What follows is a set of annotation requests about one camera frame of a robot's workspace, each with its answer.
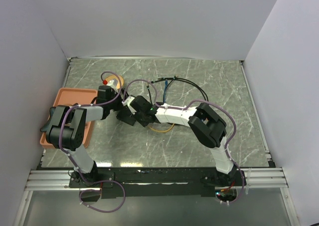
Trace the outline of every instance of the orange plastic bin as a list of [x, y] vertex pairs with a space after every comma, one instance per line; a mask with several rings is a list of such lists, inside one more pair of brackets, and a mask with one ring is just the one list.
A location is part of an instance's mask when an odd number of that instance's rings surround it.
[[[74, 105], [78, 103], [80, 105], [90, 104], [94, 97], [98, 94], [97, 90], [91, 89], [77, 89], [77, 88], [61, 88], [55, 98], [53, 106], [58, 105]], [[94, 122], [88, 122], [85, 124], [84, 130], [84, 147], [87, 148], [90, 143], [91, 135], [93, 132]], [[52, 144], [46, 141], [45, 133], [42, 133], [40, 144], [46, 149], [55, 149]]]

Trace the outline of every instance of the metal frame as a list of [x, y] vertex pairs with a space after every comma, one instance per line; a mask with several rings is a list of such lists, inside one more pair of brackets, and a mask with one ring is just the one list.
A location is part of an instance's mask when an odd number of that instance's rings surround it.
[[[162, 56], [96, 56], [96, 57], [86, 57], [89, 59], [154, 59], [154, 58], [174, 58], [174, 57], [162, 57]], [[73, 58], [69, 59], [69, 64], [66, 70], [66, 75], [63, 80], [62, 87], [65, 87], [67, 78], [71, 69], [71, 61]], [[266, 138], [262, 129], [262, 125], [257, 113], [257, 109], [251, 94], [251, 90], [246, 78], [244, 67], [242, 62], [240, 62], [241, 70], [245, 78], [246, 86], [252, 100], [254, 112], [256, 115], [257, 123], [259, 130], [261, 132], [261, 137], [265, 146], [266, 157], [268, 161], [272, 161], [272, 157], [269, 152], [269, 148], [266, 142]], [[245, 172], [246, 175], [246, 192], [249, 188], [280, 188], [283, 196], [283, 201], [287, 210], [287, 214], [292, 226], [300, 226], [299, 219], [296, 213], [296, 209], [290, 196], [288, 183], [286, 181], [284, 172], [282, 168], [243, 168], [241, 169]], [[40, 170], [40, 171], [31, 171], [29, 178], [27, 180], [25, 191], [22, 197], [22, 201], [14, 222], [14, 226], [22, 226], [24, 219], [29, 207], [29, 203], [32, 197], [33, 191], [80, 191], [83, 189], [79, 188], [69, 188], [70, 176], [69, 174], [72, 171], [68, 170]]]

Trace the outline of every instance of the gray floor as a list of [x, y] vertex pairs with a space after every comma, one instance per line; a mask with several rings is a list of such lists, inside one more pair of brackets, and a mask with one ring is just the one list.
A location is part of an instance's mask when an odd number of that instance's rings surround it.
[[[112, 70], [124, 77], [126, 83], [142, 78], [178, 75], [187, 78], [207, 93], [209, 100], [226, 109], [235, 119], [238, 132], [230, 142], [232, 157], [244, 167], [267, 167], [265, 148], [258, 128], [245, 79], [238, 61], [190, 59], [73, 59], [66, 87], [97, 89], [100, 74]], [[164, 83], [156, 83], [160, 99]], [[128, 92], [148, 99], [146, 85], [137, 82]], [[168, 104], [183, 106], [192, 99], [202, 98], [191, 85], [174, 82], [166, 95]], [[232, 132], [230, 120], [217, 111]], [[215, 166], [210, 151], [201, 145], [192, 131], [175, 126], [168, 133], [156, 133], [138, 123], [134, 127], [116, 119], [111, 113], [103, 121], [95, 122], [89, 155], [100, 167], [210, 167]], [[167, 129], [168, 124], [154, 125]], [[59, 150], [46, 150], [43, 167], [71, 167], [67, 157]]]
[[[33, 192], [24, 226], [290, 226], [280, 189], [250, 189], [229, 207], [199, 196], [128, 197], [111, 214], [79, 205], [79, 192]], [[121, 198], [99, 200], [114, 209]]]

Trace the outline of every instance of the gray wall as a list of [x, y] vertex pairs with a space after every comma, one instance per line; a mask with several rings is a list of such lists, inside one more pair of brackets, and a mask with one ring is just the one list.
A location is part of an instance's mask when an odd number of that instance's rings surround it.
[[245, 71], [302, 225], [319, 222], [319, 1], [278, 0]]
[[35, 0], [67, 57], [245, 59], [276, 0]]
[[0, 218], [12, 225], [66, 58], [32, 0], [0, 0]]

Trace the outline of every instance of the gray marble surface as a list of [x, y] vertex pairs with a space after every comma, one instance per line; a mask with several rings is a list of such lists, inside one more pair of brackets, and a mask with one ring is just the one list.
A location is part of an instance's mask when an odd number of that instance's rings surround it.
[[[122, 75], [125, 85], [134, 79], [153, 80], [178, 75], [187, 78], [207, 93], [209, 100], [227, 110], [235, 119], [238, 131], [230, 142], [231, 155], [240, 166], [267, 167], [265, 148], [258, 128], [245, 79], [238, 61], [194, 59], [73, 59], [66, 87], [97, 89], [100, 74], [111, 70]], [[164, 82], [156, 83], [162, 98]], [[146, 85], [134, 83], [128, 92], [148, 99]], [[191, 85], [174, 82], [166, 94], [166, 102], [176, 106], [202, 98]], [[233, 126], [227, 123], [228, 136]], [[154, 124], [156, 129], [167, 129], [168, 124]], [[175, 126], [167, 133], [143, 128], [139, 123], [127, 125], [116, 119], [116, 114], [96, 121], [87, 148], [89, 155], [100, 167], [212, 167], [215, 162], [210, 151], [200, 144], [192, 131]], [[59, 150], [48, 149], [42, 158], [43, 167], [71, 167], [67, 157]]]

